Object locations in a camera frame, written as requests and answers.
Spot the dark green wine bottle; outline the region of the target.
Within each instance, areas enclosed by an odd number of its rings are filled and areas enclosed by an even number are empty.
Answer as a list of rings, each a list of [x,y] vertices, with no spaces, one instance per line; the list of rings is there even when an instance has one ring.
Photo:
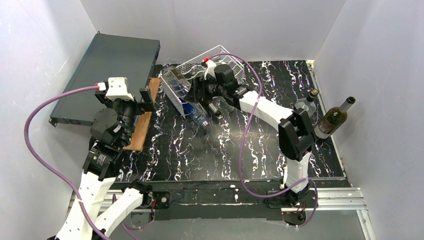
[[[221,111],[212,102],[208,104],[208,109],[209,109],[211,115],[215,116],[217,118],[219,118],[222,114]]]

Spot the clear round bottle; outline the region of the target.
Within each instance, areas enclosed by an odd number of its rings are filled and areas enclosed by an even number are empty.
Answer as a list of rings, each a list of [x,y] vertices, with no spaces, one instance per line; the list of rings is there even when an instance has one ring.
[[[197,103],[205,95],[205,70],[200,66],[181,71],[170,65],[161,71],[161,80],[181,102]]]

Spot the blue glass bottle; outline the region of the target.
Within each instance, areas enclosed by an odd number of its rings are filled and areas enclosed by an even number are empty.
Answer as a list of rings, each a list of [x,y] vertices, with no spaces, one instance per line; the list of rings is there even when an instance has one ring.
[[[184,102],[182,106],[184,114],[190,116],[199,127],[206,128],[209,125],[207,112],[199,103]]]

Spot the clear square liquor bottle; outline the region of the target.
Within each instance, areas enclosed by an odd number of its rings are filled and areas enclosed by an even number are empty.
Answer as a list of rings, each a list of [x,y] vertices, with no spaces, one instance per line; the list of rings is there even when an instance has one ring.
[[[294,109],[303,109],[307,112],[309,117],[312,117],[312,115],[314,114],[314,112],[317,109],[315,100],[317,99],[319,95],[319,90],[316,88],[311,89],[308,92],[308,96],[304,97],[304,98],[300,98],[296,101],[296,103],[294,104]]]

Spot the olive wine bottle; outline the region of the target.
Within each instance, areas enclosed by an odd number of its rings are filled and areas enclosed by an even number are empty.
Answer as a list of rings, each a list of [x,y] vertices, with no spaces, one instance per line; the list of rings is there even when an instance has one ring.
[[[331,108],[314,128],[317,138],[327,139],[348,118],[348,109],[356,102],[353,96],[349,96],[340,106]]]

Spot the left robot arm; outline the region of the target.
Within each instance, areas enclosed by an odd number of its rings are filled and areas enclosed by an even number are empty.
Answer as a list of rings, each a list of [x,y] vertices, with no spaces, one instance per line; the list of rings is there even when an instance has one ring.
[[[83,172],[78,192],[80,200],[75,200],[71,210],[54,240],[99,240],[101,236],[90,226],[109,237],[119,224],[145,201],[152,201],[150,184],[134,180],[123,190],[122,195],[103,213],[100,208],[104,198],[119,175],[125,151],[135,130],[136,115],[141,112],[139,103],[127,90],[113,90],[101,87],[95,96],[105,105],[93,119],[90,129],[91,140],[83,164]],[[80,203],[84,204],[85,217]]]

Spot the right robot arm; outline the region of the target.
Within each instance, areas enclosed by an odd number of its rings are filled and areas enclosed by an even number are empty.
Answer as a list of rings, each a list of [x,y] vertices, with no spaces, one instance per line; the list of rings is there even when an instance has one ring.
[[[310,187],[317,187],[308,176],[309,159],[317,137],[307,111],[301,107],[290,109],[278,105],[263,97],[261,89],[255,91],[248,85],[241,84],[229,64],[215,63],[209,59],[202,62],[201,67],[204,69],[204,76],[192,80],[185,101],[195,100],[206,106],[213,98],[222,97],[231,107],[249,114],[240,142],[238,160],[238,177],[243,189],[251,196],[275,205],[295,206],[303,201]],[[277,130],[279,149],[286,158],[286,173],[279,191],[275,193],[255,193],[244,180],[243,145],[253,117]]]

